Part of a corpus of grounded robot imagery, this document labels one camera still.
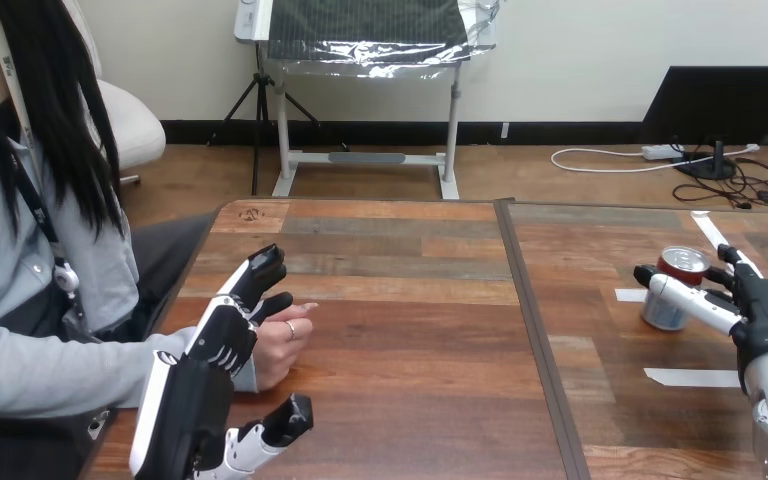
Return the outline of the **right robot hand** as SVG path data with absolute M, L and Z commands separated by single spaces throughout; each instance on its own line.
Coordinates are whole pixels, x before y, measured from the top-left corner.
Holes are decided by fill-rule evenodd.
M 637 265 L 633 275 L 656 297 L 732 339 L 740 386 L 749 395 L 760 384 L 749 378 L 750 369 L 768 362 L 768 279 L 733 246 L 718 245 L 717 255 L 733 272 L 708 272 L 706 277 L 731 292 L 729 306 L 714 302 L 711 292 L 688 286 L 654 265 Z

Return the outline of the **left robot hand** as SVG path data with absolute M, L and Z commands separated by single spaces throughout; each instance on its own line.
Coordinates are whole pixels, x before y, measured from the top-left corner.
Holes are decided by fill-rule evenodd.
M 308 396 L 293 393 L 242 427 L 226 425 L 236 377 L 257 329 L 292 297 L 267 297 L 286 277 L 275 244 L 250 255 L 208 303 L 184 351 L 153 353 L 129 458 L 136 479 L 248 479 L 314 426 Z

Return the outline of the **person's hand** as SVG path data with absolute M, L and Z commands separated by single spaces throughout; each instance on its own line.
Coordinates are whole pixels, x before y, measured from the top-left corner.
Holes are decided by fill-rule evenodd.
M 287 377 L 311 338 L 313 322 L 308 315 L 318 307 L 318 303 L 291 305 L 260 325 L 253 350 L 258 392 L 273 389 Z

